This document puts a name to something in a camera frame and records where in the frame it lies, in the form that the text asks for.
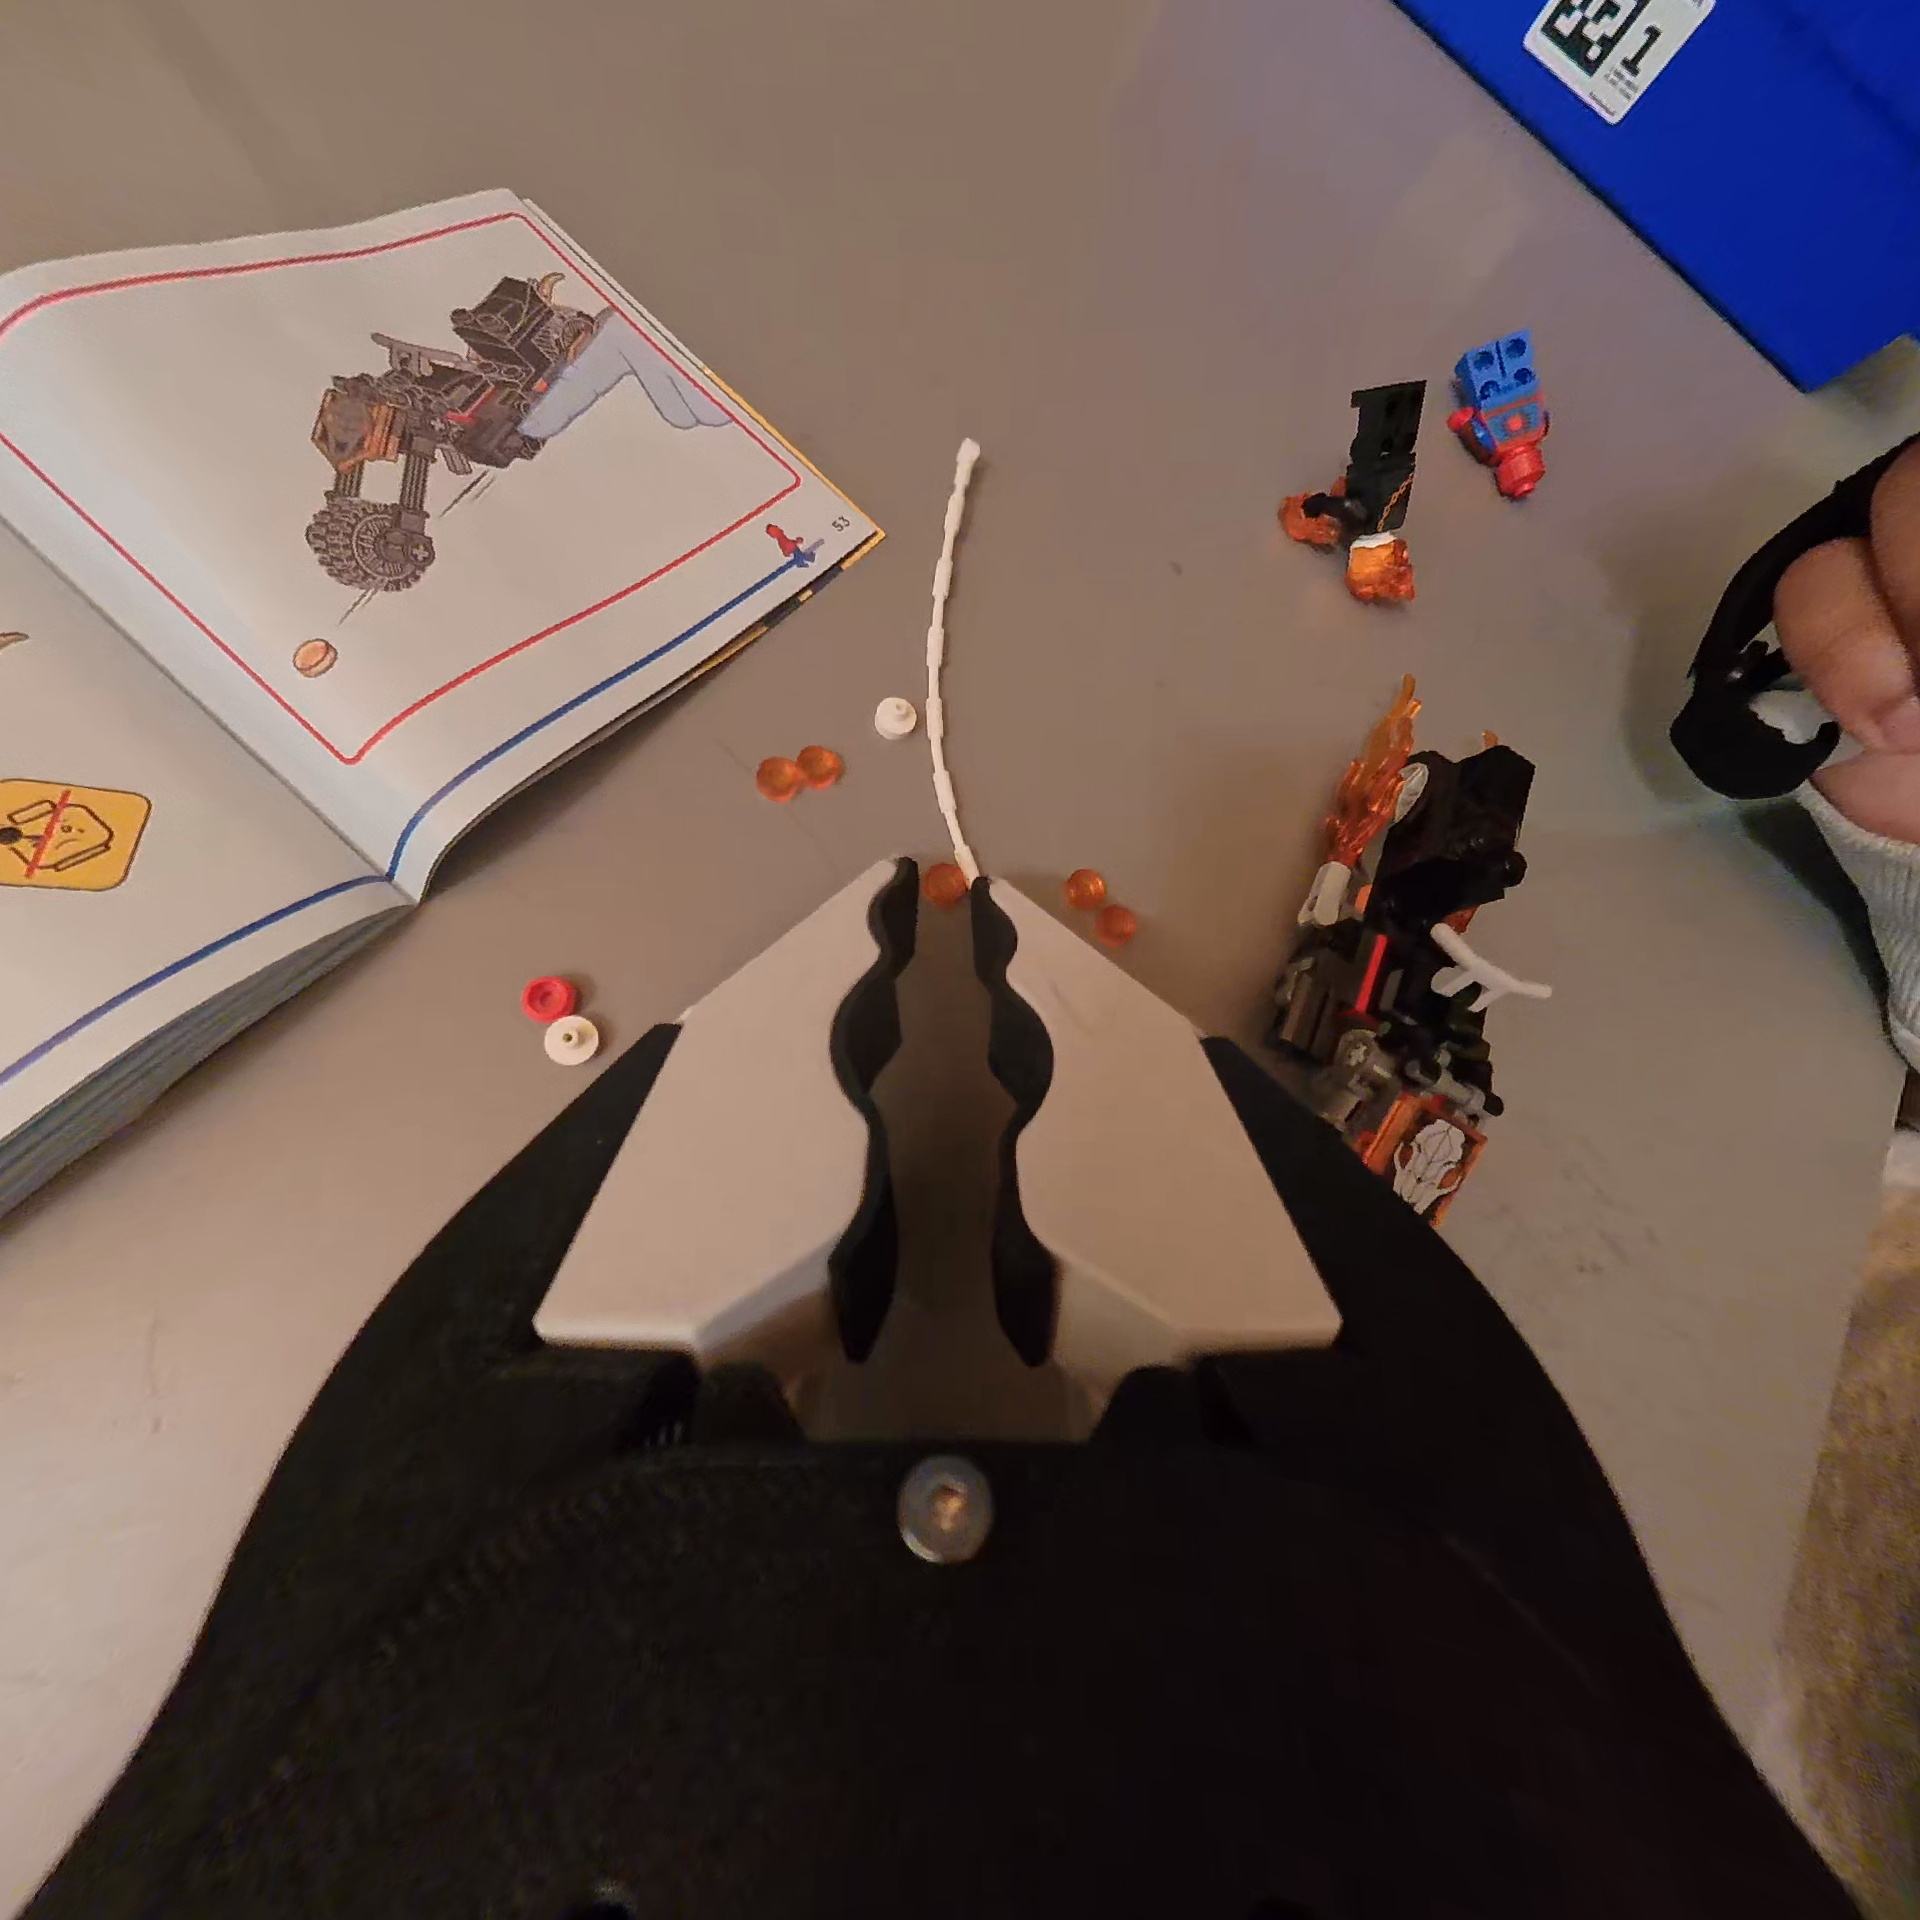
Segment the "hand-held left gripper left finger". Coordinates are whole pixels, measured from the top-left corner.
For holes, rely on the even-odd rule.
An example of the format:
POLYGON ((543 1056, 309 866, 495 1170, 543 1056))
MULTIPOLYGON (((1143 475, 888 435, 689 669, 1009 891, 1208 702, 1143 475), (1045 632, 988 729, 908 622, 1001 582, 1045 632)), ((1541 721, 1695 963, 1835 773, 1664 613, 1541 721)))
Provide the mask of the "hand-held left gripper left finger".
POLYGON ((759 1375, 820 1432, 823 1385, 872 1355, 895 1298, 876 1086, 919 906, 919 863, 880 859, 671 1021, 534 1312, 542 1343, 759 1375))

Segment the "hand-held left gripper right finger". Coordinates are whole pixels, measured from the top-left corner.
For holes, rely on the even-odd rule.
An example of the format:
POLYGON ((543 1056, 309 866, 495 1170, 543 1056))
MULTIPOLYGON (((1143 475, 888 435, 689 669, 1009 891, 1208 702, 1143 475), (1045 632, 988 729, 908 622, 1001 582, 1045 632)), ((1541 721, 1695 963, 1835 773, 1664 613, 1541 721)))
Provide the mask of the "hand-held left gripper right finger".
POLYGON ((1341 1309, 1207 1035, 1007 880, 974 881, 968 922, 1006 1098, 992 1302, 1062 1437, 1141 1374, 1331 1353, 1341 1309))

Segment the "black lego motorcycle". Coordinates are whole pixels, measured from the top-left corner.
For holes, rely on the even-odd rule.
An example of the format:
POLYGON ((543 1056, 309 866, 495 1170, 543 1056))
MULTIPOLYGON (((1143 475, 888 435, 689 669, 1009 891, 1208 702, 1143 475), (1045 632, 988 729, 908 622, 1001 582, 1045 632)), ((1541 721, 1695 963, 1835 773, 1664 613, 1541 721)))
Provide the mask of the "black lego motorcycle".
POLYGON ((1462 759, 1421 752, 1419 713, 1404 675, 1335 786, 1263 1043, 1358 1161, 1437 1225, 1504 1111, 1486 1018, 1552 992, 1470 938, 1526 874, 1536 768, 1492 733, 1462 759))

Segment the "person's right forearm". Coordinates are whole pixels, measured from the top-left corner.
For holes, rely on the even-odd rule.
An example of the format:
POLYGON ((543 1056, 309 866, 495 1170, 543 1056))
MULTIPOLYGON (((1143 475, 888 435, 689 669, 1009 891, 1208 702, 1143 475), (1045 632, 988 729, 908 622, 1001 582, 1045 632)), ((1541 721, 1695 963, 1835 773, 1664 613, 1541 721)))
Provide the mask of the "person's right forearm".
POLYGON ((1904 799, 1856 799, 1860 822, 1816 782, 1796 791, 1827 849, 1853 883, 1883 970, 1891 1043, 1918 1071, 1918 824, 1916 786, 1904 799))

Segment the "red and blue lego minifigure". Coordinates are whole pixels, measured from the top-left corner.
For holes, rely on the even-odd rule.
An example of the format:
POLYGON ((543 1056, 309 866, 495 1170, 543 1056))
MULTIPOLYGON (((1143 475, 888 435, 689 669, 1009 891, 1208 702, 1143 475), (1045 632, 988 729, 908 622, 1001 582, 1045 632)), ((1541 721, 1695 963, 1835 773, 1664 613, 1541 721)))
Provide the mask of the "red and blue lego minifigure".
POLYGON ((1447 431, 1481 463, 1505 499, 1525 499, 1545 478, 1549 411, 1526 326, 1462 352, 1447 431))

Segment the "black flame-footed lego minifigure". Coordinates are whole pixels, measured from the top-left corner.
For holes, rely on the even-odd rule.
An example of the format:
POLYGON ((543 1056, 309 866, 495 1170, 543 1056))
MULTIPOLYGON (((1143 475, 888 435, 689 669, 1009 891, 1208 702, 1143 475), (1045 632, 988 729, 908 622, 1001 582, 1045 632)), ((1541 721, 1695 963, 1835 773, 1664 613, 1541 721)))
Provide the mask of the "black flame-footed lego minifigure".
POLYGON ((1417 586, 1404 536, 1424 418, 1424 379, 1392 381, 1350 395, 1355 429, 1341 475, 1325 488, 1285 495, 1286 539, 1337 550, 1350 599, 1404 605, 1417 586))

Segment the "lego instruction booklet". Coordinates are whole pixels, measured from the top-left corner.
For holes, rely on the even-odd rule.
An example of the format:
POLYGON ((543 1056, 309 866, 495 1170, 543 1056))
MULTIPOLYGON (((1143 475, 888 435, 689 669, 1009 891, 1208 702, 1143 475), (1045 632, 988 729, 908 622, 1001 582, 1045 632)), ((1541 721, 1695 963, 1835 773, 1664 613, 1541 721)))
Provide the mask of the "lego instruction booklet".
POLYGON ((883 539, 537 203, 3 278, 3 1208, 883 539))

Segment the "person's right hand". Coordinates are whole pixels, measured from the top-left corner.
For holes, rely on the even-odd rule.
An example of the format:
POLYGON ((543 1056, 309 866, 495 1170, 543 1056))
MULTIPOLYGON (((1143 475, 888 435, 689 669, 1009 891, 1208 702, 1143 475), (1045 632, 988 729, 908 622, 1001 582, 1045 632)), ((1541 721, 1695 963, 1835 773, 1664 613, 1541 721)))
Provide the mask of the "person's right hand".
POLYGON ((1852 738, 1812 784, 1841 818, 1918 840, 1918 446, 1883 470, 1868 533, 1788 566, 1774 627, 1790 666, 1852 738))

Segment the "blue plastic bin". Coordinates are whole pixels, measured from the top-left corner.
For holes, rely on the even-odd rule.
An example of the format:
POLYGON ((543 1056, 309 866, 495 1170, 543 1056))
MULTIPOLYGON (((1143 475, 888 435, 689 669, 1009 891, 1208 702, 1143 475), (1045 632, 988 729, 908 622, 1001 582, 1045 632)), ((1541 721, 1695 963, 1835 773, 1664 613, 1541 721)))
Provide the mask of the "blue plastic bin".
POLYGON ((1799 391, 1916 337, 1916 1, 1400 11, 1799 391))

